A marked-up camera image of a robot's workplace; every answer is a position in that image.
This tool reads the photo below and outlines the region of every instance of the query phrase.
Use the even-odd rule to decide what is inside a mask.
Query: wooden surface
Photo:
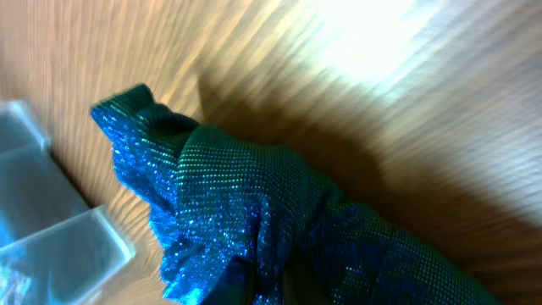
[[[89,116],[146,82],[175,111],[296,149],[503,301],[542,303],[542,2],[332,3],[0,0],[0,99],[30,101],[142,249],[101,302],[165,302],[148,206]]]

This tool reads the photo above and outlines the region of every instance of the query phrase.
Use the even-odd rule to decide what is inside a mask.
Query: blurry plastic object
[[[105,208],[90,210],[20,101],[0,103],[0,304],[74,304],[135,255]]]

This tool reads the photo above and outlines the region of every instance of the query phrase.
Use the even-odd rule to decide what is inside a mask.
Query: metallic fabric
[[[295,152],[174,114],[144,85],[91,113],[113,143],[118,179],[151,204],[169,300],[202,303],[242,261],[256,270],[253,303],[280,304],[281,272],[299,250],[333,303],[498,303]]]

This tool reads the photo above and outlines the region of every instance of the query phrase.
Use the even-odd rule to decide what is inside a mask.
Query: wooden table
[[[0,99],[30,102],[141,249],[101,302],[165,302],[148,205],[115,180],[89,116],[137,82],[296,149],[503,301],[542,302],[542,3],[377,3],[0,0]]]

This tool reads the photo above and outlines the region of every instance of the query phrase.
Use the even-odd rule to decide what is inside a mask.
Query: teal fabric
[[[92,117],[113,143],[118,179],[151,205],[169,300],[203,302],[241,261],[256,270],[253,303],[280,304],[281,273],[297,248],[335,304],[498,303],[295,152],[174,114],[144,85]]]

